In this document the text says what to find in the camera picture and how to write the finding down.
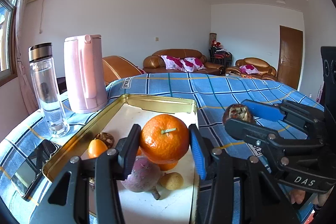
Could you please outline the right hand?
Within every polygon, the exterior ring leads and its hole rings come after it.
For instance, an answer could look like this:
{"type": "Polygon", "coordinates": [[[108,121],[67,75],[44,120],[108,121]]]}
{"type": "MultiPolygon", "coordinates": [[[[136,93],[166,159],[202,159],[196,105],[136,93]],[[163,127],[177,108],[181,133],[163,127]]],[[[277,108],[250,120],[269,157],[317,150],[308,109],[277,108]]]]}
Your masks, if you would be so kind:
{"type": "MultiPolygon", "coordinates": [[[[327,200],[327,198],[329,197],[329,195],[331,194],[333,188],[331,188],[327,193],[325,194],[318,194],[314,200],[313,200],[313,204],[314,205],[318,205],[318,206],[323,206],[327,200]]],[[[299,190],[299,189],[292,189],[290,192],[290,201],[291,204],[297,203],[297,204],[301,204],[305,198],[305,194],[306,192],[304,190],[299,190]]]]}

